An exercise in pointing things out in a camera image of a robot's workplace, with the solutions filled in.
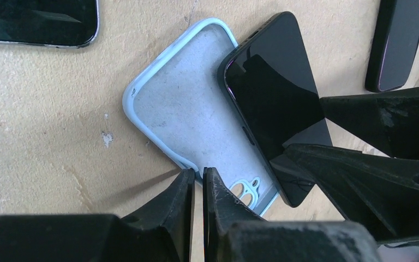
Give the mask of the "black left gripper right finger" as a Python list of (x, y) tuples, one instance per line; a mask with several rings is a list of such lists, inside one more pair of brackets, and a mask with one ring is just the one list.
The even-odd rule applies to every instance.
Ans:
[(380, 261), (364, 226), (349, 221), (269, 222), (203, 171), (205, 261)]

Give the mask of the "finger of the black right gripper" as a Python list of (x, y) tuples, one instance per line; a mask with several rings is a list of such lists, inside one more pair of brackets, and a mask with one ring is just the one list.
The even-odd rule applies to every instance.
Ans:
[(419, 160), (311, 144), (292, 144), (284, 155), (378, 244), (419, 246)]
[(419, 87), (322, 97), (325, 117), (384, 154), (419, 160)]

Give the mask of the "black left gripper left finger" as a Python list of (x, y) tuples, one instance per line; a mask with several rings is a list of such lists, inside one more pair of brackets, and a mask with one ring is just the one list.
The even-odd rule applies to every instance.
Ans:
[(0, 261), (189, 261), (195, 173), (133, 213), (0, 216)]

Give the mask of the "black smartphone with purple edge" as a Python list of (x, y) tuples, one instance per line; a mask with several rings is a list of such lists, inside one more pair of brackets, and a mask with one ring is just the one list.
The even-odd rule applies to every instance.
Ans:
[(374, 93), (406, 84), (419, 45), (419, 0), (381, 0), (364, 86)]

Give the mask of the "light blue phone case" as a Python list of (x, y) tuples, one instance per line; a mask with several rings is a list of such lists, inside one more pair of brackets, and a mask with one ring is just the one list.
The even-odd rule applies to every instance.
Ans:
[(278, 196), (255, 147), (224, 97), (217, 70), (238, 43), (222, 20), (184, 31), (125, 89), (127, 118), (180, 168), (215, 167), (224, 184), (241, 186), (249, 208), (263, 215)]

